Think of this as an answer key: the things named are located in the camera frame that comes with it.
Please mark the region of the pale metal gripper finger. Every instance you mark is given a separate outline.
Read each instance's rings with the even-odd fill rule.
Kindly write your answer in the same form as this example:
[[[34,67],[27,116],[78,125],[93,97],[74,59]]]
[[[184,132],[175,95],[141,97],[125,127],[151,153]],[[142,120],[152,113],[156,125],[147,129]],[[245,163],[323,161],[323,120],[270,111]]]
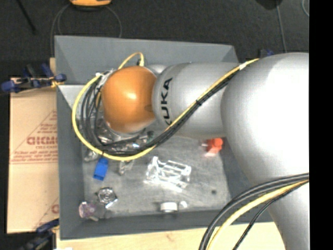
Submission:
[[[121,161],[118,166],[118,174],[124,175],[127,171],[130,171],[134,165],[134,160]]]
[[[90,149],[88,149],[86,152],[85,152],[85,154],[84,154],[84,156],[83,156],[83,161],[85,162],[85,163],[89,163],[89,162],[92,162],[92,161],[96,161],[96,160],[98,160],[99,159],[99,154],[98,153],[96,153],[95,151],[92,151],[92,150],[90,150]]]

